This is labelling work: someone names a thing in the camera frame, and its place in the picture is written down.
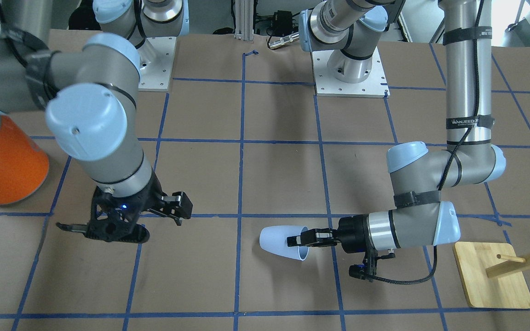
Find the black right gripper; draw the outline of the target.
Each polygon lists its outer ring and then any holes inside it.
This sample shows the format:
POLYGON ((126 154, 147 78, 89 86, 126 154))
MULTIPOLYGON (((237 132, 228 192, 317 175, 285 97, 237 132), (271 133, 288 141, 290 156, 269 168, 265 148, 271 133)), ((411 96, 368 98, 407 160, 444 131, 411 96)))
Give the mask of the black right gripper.
POLYGON ((148 230, 137 224, 143 212, 168 217, 182 226, 190 219, 193 203, 183 191, 168 195, 153 172, 149 183, 138 193, 127 197, 114 197, 96 188, 91 201, 91 216, 86 224, 57 223, 62 231, 85 234, 86 238, 106 242, 145 243, 150 238, 148 230))

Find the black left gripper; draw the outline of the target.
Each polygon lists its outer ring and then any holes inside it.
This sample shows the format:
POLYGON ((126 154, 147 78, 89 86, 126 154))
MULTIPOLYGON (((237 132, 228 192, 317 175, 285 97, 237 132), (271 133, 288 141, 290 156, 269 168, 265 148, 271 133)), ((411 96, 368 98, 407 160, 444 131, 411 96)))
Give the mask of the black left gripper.
POLYGON ((346 253, 364 253, 370 251, 369 216, 355 215, 339 220, 337 230, 332 228, 313 228, 306 234, 287 237, 287 246, 327 247, 341 243, 346 253))

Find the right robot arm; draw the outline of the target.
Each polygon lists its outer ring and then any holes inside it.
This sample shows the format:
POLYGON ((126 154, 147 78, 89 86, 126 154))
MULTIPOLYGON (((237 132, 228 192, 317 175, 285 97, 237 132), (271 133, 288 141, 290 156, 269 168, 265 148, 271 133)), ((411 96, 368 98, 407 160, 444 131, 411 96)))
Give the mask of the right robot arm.
POLYGON ((141 59, 126 38, 91 37, 79 53, 48 48, 51 3, 0 1, 0 118, 42 110, 58 145, 95 181, 90 220, 63 231, 106 242, 145 243, 143 212, 191 218, 182 191, 168 195, 135 134, 141 59))

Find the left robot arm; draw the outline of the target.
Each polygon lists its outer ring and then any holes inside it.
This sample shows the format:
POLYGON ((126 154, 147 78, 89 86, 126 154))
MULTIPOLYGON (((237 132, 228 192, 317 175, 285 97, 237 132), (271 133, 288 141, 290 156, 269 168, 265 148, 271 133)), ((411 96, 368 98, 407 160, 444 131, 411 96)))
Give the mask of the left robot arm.
MULTIPOLYGON (((383 71, 377 44, 389 23, 389 0, 326 0, 300 13, 301 48, 313 67, 323 57, 323 77, 315 79, 322 97, 360 97, 355 88, 383 71)), ((404 101, 412 111, 402 120, 420 135, 443 124, 444 148, 431 151, 423 141, 396 144, 387 151, 387 171, 395 209, 341 218, 337 229, 305 231, 288 245, 340 244, 347 253, 415 246, 438 246, 461 238, 452 202, 441 198, 449 187, 487 183, 506 168, 502 149, 492 144, 491 2, 440 0, 444 11, 446 116, 421 110, 419 98, 404 101)))

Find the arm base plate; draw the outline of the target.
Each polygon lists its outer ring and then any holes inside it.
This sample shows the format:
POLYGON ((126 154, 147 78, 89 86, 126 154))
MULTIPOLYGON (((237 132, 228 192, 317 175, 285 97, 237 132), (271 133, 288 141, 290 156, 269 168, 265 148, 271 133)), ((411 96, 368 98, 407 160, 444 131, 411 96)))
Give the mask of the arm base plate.
POLYGON ((147 38, 141 48, 139 82, 140 91, 167 92, 173 69, 175 46, 177 38, 175 36, 147 38))
POLYGON ((364 60, 347 58, 340 50, 313 51, 316 94, 328 97, 384 98, 391 95, 378 48, 364 60))

